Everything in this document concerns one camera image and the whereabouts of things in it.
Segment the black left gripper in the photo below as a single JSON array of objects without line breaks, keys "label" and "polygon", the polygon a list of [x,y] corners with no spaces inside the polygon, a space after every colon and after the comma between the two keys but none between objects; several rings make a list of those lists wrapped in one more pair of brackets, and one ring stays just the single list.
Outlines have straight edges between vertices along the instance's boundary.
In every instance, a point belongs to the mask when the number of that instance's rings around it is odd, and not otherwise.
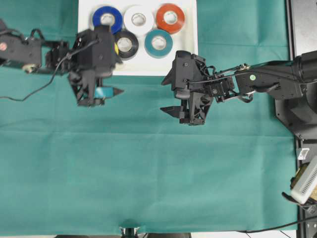
[{"label": "black left gripper", "polygon": [[112,98],[124,91],[115,87],[103,87],[106,69],[98,66],[99,54],[94,50],[102,45],[102,38],[95,32],[80,32],[76,35],[73,48],[65,41],[48,41],[51,50],[46,53],[46,69],[55,74],[68,74],[68,82],[78,106],[94,107],[105,104],[106,98]]}]

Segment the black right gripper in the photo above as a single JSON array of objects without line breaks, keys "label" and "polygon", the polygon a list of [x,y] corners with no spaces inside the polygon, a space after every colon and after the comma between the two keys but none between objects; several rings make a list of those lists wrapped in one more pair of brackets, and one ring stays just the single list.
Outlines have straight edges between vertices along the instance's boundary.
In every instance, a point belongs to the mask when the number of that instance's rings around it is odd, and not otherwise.
[{"label": "black right gripper", "polygon": [[172,69],[161,85],[171,84],[174,97],[181,105],[160,110],[179,119],[180,124],[205,124],[213,101],[220,103],[235,96],[233,79],[225,76],[234,71],[234,67],[216,71],[214,66],[206,65],[204,58],[188,51],[177,51]]}]

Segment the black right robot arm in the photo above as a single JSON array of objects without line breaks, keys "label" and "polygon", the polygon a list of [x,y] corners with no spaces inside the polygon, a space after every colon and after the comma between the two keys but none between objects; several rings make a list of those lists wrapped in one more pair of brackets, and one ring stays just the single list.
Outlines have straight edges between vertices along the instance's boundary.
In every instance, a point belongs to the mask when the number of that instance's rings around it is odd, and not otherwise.
[{"label": "black right robot arm", "polygon": [[246,63],[217,71],[205,58],[177,51],[172,68],[162,81],[170,85],[180,106],[161,111],[181,124],[203,125],[213,102],[253,100],[254,93],[267,93],[276,100],[302,98],[304,87],[317,81],[317,53],[304,53],[293,60],[274,60],[256,65]]}]

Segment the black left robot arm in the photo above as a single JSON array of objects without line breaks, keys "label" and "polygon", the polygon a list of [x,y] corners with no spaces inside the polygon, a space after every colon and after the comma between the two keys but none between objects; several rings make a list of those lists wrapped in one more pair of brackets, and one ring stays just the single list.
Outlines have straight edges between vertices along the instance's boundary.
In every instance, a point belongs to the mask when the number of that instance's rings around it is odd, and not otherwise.
[{"label": "black left robot arm", "polygon": [[105,86],[105,78],[112,77],[121,64],[118,46],[108,25],[77,33],[73,47],[67,41],[49,41],[40,29],[33,29],[29,37],[0,23],[0,64],[21,69],[28,74],[68,75],[68,82],[77,105],[102,106],[122,89]]}]

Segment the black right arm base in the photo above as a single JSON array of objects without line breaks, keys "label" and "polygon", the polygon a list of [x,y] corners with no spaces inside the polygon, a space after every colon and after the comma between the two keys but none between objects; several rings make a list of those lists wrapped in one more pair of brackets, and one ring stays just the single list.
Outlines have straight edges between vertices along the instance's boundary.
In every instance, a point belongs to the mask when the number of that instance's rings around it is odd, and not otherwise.
[{"label": "black right arm base", "polygon": [[317,138],[317,96],[275,101],[275,115],[298,139]]}]

